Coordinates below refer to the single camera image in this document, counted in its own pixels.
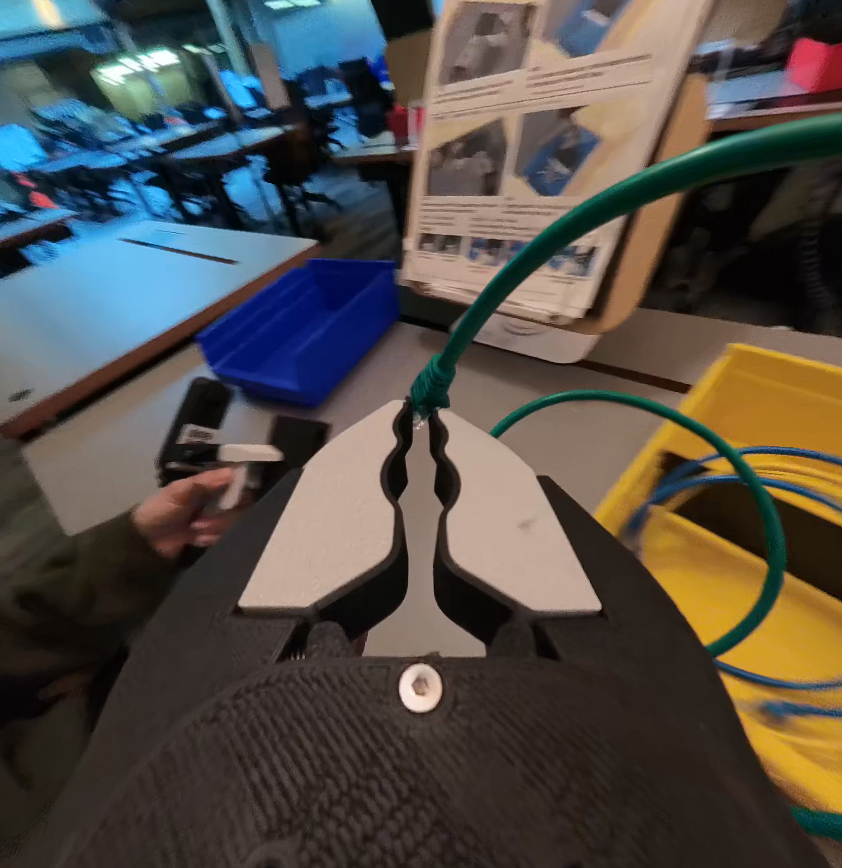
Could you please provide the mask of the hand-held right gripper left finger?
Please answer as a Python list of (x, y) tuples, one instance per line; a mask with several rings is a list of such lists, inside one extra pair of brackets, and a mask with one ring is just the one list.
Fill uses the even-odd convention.
[(337, 623), (359, 638), (408, 589), (399, 498), (407, 485), (412, 405), (393, 400), (304, 466), (238, 601), (242, 613)]

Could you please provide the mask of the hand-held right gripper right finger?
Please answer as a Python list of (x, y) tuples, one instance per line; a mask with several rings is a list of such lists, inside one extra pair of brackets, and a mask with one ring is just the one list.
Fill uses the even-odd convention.
[(430, 418), (438, 607), (491, 645), (513, 620), (595, 616), (601, 601), (535, 472), (499, 439), (452, 410)]

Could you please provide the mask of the yellow divided plastic bin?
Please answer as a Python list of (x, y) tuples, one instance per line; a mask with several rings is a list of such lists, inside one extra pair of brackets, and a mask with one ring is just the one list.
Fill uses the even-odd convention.
[[(842, 367), (731, 344), (680, 411), (736, 448), (815, 450), (842, 459)], [(596, 508), (621, 536), (667, 473), (714, 449), (665, 423)], [(763, 624), (723, 663), (787, 682), (842, 679), (842, 468), (798, 456), (747, 455), (758, 474), (822, 495), (771, 491), (784, 526), (787, 572)], [(766, 574), (762, 521), (739, 483), (713, 483), (648, 509), (639, 552), (704, 643), (737, 624)], [(783, 713), (780, 704), (842, 710), (842, 688), (792, 691), (720, 674), (768, 775), (797, 805), (842, 814), (842, 720)]]

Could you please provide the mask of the person's left forearm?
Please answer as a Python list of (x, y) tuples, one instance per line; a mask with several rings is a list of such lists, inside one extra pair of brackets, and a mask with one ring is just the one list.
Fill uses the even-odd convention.
[(180, 558), (158, 556), (130, 513), (66, 536), (0, 437), (0, 732), (87, 688), (170, 590)]

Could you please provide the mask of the person's left hand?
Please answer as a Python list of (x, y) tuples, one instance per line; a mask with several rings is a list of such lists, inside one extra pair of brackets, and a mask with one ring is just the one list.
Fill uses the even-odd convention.
[(240, 509), (208, 513), (234, 478), (234, 470), (220, 469), (170, 483), (131, 510), (131, 523), (164, 560), (177, 560), (188, 547), (208, 548), (241, 515)]

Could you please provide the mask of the blue plastic bin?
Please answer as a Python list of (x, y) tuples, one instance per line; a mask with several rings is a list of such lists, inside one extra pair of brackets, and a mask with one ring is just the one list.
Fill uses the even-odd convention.
[(309, 259), (196, 337), (213, 374), (247, 395), (316, 407), (397, 322), (387, 260)]

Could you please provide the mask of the grey work table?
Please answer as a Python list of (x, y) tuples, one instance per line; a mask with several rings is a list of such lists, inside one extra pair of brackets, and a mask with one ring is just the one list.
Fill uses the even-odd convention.
[(0, 433), (41, 428), (319, 249), (302, 237), (141, 222), (0, 279)]

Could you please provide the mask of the white clipboard stand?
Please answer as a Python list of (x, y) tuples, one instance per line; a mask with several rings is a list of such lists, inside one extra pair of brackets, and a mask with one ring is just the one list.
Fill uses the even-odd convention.
[(495, 313), (473, 341), (527, 358), (566, 365), (586, 359), (600, 339), (598, 334), (569, 331)]

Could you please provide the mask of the printed instruction sheet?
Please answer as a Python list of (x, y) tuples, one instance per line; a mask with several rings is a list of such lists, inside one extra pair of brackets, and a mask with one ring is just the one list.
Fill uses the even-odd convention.
[(547, 226), (648, 166), (713, 5), (444, 2), (401, 283), (470, 304)]

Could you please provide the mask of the red plastic bin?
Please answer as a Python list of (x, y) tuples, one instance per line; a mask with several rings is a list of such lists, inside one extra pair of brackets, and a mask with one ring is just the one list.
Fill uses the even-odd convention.
[(842, 42), (798, 38), (785, 65), (785, 79), (808, 94), (842, 90)]

